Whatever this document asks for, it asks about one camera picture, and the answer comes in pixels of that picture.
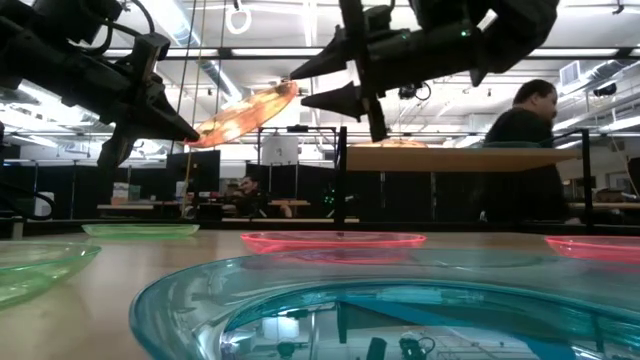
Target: person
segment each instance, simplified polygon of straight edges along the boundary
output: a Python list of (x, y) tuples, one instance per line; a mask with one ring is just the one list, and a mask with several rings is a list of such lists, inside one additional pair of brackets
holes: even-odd
[[(260, 190), (260, 180), (255, 175), (245, 176), (232, 197), (238, 216), (257, 216), (267, 199), (266, 194)], [(280, 206), (280, 212), (286, 218), (293, 216), (291, 208), (286, 205)]]
[[(553, 84), (533, 80), (517, 92), (512, 109), (502, 114), (485, 138), (491, 143), (526, 142), (553, 148), (558, 94)], [(489, 222), (569, 219), (560, 174), (555, 165), (519, 173), (482, 175), (480, 211)]]

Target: robotic arm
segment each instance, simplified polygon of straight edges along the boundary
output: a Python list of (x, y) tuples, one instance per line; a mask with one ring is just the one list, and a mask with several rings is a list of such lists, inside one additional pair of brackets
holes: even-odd
[[(367, 115), (373, 141), (387, 138), (378, 98), (401, 86), (470, 70), (474, 86), (487, 73), (503, 73), (547, 39), (559, 0), (409, 0), (421, 30), (390, 29), (391, 6), (363, 11), (360, 0), (340, 0), (344, 28), (329, 45), (291, 73), (304, 79), (346, 69), (355, 61), (360, 86), (309, 96), (305, 106), (358, 119)], [(497, 15), (478, 29), (489, 10)]]
[[(197, 141), (198, 133), (176, 113), (164, 93), (162, 78), (153, 73), (170, 41), (155, 33), (153, 21), (139, 0), (151, 32), (139, 34), (115, 21), (122, 12), (116, 0), (36, 0), (33, 7), (19, 0), (0, 0), (0, 86), (16, 89), (27, 79), (62, 97), (67, 106), (80, 105), (115, 123), (98, 160), (103, 169), (125, 161), (139, 138)], [(91, 44), (102, 26), (107, 41)], [(134, 36), (131, 54), (111, 63), (102, 57), (113, 30)]]

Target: black shirt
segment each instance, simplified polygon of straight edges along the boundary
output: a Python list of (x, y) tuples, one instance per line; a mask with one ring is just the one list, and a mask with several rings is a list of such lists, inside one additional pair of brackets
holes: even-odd
[[(552, 137), (551, 124), (531, 111), (512, 109), (493, 124), (485, 143), (532, 142), (553, 148)], [(484, 174), (479, 202), (491, 222), (564, 221), (569, 215), (555, 165), (518, 173)]]

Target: workshop room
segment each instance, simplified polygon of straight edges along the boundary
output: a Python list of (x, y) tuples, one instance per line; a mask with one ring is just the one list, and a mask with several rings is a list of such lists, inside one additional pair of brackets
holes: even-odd
[(0, 1), (0, 359), (640, 360), (638, 20)]

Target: orange disc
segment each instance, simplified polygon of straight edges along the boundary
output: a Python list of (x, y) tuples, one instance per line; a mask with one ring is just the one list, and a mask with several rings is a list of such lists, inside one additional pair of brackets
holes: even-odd
[(293, 81), (259, 91), (200, 124), (196, 128), (200, 139), (186, 144), (209, 148), (235, 140), (278, 115), (297, 94), (298, 85)]
[(356, 144), (356, 147), (409, 147), (409, 148), (426, 148), (427, 144), (411, 141), (411, 140), (400, 140), (400, 139), (386, 139), (379, 141), (377, 143), (366, 143), (366, 144)]

